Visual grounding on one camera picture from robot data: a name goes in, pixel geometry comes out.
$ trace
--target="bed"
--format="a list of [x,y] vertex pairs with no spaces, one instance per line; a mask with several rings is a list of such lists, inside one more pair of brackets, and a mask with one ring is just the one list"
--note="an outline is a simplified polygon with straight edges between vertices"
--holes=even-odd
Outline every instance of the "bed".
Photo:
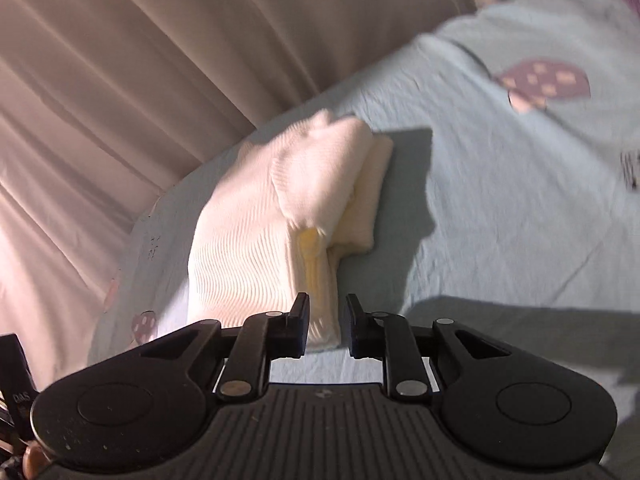
[[[592,377],[618,407],[604,460],[625,480],[640,478],[638,45],[621,0],[511,0],[419,36],[249,137],[265,143],[321,108],[391,136],[376,246],[342,261],[340,297],[417,325],[450,317]],[[135,345],[139,316],[153,336],[185,325],[198,215],[237,155],[198,168],[136,223],[90,362]],[[381,376],[344,348],[271,371]]]

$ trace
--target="curtain fold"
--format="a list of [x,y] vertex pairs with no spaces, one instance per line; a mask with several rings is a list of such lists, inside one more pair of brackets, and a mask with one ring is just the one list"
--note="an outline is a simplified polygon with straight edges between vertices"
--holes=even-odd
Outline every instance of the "curtain fold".
[[0,0],[0,333],[82,367],[135,219],[256,126],[476,2]]

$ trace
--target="folded sweater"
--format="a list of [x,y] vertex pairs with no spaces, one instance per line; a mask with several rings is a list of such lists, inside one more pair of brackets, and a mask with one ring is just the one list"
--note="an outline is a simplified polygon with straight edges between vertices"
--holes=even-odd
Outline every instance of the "folded sweater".
[[335,270],[340,257],[372,246],[392,149],[375,139],[361,120],[332,122],[322,110],[264,146],[243,145],[198,219],[188,321],[240,326],[259,312],[288,312],[307,292],[308,347],[337,345]]

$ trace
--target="folded edge of garment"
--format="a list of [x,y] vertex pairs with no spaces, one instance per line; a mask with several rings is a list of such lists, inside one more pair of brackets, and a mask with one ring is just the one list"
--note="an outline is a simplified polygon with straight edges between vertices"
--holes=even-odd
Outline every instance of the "folded edge of garment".
[[[385,145],[392,148],[391,140]],[[264,146],[244,145],[198,219],[188,321],[239,326],[259,312],[288,312],[304,291],[311,304],[308,348],[336,346],[337,263],[330,264],[327,249],[334,240],[339,259],[372,245],[386,172],[374,156],[380,146],[363,121],[332,122],[327,110]],[[358,185],[365,174],[380,185]]]

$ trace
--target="white folded garment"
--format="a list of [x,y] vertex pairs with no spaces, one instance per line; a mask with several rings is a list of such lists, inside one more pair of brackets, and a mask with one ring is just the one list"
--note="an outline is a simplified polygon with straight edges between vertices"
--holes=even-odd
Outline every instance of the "white folded garment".
[[188,321],[240,326],[310,296],[308,348],[340,341],[335,271],[370,250],[392,151],[354,117],[322,110],[265,146],[245,144],[203,208],[189,256]]

